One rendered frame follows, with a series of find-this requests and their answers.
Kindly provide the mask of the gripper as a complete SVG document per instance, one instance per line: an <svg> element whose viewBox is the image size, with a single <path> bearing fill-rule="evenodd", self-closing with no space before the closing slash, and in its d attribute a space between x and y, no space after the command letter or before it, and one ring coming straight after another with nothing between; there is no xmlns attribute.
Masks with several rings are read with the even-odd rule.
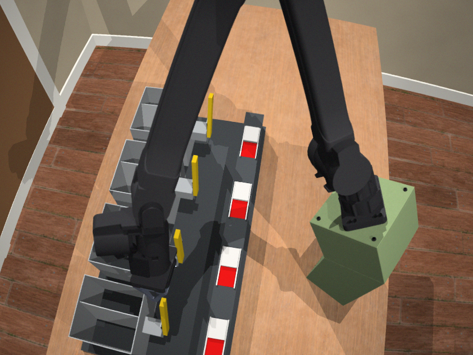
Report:
<svg viewBox="0 0 473 355"><path fill-rule="evenodd" d="M171 278L176 267L177 248L169 246L166 253L160 257L147 257L139 251L138 253L148 259L150 277L132 274L130 278L131 286L145 294L151 301L158 302L168 294ZM149 291L156 292L157 295L154 297Z"/></svg>

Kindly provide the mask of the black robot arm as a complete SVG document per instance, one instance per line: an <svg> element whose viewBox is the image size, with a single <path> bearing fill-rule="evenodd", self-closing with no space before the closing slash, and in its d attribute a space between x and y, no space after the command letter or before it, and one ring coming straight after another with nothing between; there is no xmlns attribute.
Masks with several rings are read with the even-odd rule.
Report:
<svg viewBox="0 0 473 355"><path fill-rule="evenodd" d="M279 2L310 112L313 138L307 155L315 177L325 178L328 193L338 193L345 231L384 224L379 178L355 142L324 0ZM133 209L93 217L95 253L106 263L128 257L131 274L149 278L148 259L138 251L160 257L168 250L167 218L185 151L244 3L194 0L135 168Z"/></svg>

